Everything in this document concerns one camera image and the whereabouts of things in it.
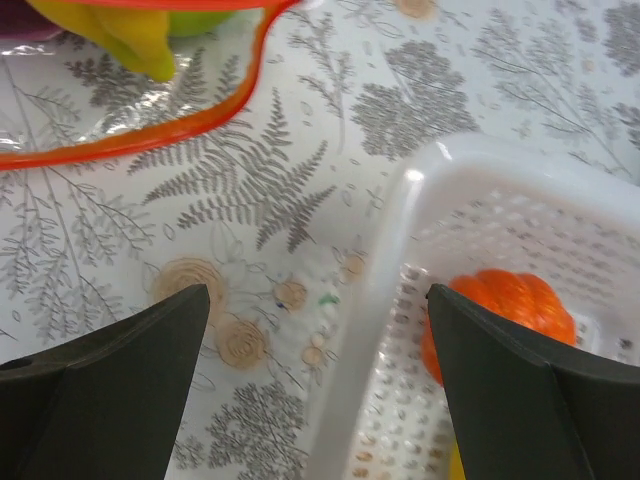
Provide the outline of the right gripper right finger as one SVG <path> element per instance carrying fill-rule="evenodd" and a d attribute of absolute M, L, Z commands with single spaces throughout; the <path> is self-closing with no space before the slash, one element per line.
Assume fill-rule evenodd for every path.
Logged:
<path fill-rule="evenodd" d="M 442 284 L 427 299 L 467 478 L 638 478 L 638 367 L 548 338 Z"/>

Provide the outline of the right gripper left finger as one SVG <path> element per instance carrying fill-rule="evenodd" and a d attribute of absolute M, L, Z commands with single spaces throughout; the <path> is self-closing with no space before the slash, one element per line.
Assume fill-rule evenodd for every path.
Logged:
<path fill-rule="evenodd" d="M 2 364 L 2 478 L 164 478 L 209 310 L 192 285 Z"/>

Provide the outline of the fake mango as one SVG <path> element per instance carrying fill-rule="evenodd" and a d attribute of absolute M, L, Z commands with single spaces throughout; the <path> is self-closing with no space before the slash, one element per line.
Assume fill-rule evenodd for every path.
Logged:
<path fill-rule="evenodd" d="M 464 468 L 457 443 L 451 448 L 449 457 L 448 480 L 465 480 Z"/>

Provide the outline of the fake orange pumpkin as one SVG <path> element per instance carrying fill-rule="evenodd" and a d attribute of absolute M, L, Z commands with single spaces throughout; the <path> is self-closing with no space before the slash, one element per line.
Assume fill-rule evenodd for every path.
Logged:
<path fill-rule="evenodd" d="M 576 325 L 554 290 L 531 273 L 485 269 L 453 278 L 448 287 L 508 320 L 570 346 Z"/>

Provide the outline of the white plastic basket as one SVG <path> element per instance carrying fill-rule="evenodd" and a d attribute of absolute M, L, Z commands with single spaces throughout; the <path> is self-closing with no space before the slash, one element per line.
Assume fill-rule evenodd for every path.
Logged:
<path fill-rule="evenodd" d="M 581 349 L 639 363 L 639 187 L 564 155 L 454 134 L 393 176 L 362 276 L 333 308 L 338 362 L 308 479 L 443 479 L 452 427 L 420 353 L 435 283 L 499 268 L 550 284 Z"/>

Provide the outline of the zip bag of fake fruit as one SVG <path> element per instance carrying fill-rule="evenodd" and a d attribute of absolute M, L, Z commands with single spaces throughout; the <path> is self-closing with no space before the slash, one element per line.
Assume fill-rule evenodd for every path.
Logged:
<path fill-rule="evenodd" d="M 293 5 L 232 2 L 221 25 L 172 41 L 165 83 L 72 35 L 2 41 L 2 170 L 137 154 L 216 129 L 253 95 L 270 27 Z"/>

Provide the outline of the fake banana bunch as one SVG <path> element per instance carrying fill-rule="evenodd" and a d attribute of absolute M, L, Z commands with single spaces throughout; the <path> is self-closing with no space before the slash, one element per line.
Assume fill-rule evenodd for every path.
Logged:
<path fill-rule="evenodd" d="M 31 1 L 29 5 L 52 23 L 104 48 L 134 73 L 161 83 L 175 75 L 168 43 L 169 13 L 164 10 L 67 1 Z"/>

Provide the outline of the fake green apple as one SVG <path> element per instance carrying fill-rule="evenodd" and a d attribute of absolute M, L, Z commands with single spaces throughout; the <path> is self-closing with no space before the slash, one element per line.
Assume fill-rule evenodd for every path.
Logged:
<path fill-rule="evenodd" d="M 202 35 L 214 30 L 235 14 L 236 11 L 170 11 L 168 35 L 171 38 Z"/>

